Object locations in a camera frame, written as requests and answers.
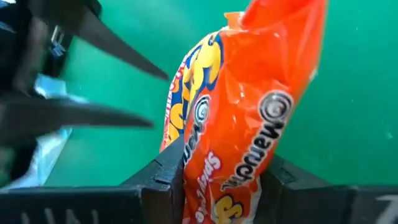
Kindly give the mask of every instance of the black blade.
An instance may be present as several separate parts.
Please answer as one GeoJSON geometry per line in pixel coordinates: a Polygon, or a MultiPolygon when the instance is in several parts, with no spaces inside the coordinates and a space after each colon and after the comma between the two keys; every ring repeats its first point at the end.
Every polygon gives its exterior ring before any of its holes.
{"type": "Polygon", "coordinates": [[[30,0],[33,15],[62,27],[91,45],[151,75],[168,79],[160,68],[105,26],[81,0],[30,0]]]}
{"type": "Polygon", "coordinates": [[[120,110],[69,99],[4,96],[0,99],[0,143],[40,136],[63,125],[152,127],[120,110]]]}

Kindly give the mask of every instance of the green background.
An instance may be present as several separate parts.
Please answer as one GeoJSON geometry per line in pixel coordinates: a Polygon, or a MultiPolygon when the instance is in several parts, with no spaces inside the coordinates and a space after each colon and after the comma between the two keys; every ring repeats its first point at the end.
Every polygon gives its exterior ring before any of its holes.
{"type": "MultiPolygon", "coordinates": [[[[102,0],[102,20],[173,77],[190,48],[249,0],[102,0]]],[[[277,153],[334,184],[398,184],[398,3],[332,0],[319,74],[277,153]]],[[[117,185],[159,153],[169,83],[78,39],[69,91],[139,113],[155,128],[75,129],[47,185],[117,185]]]]}

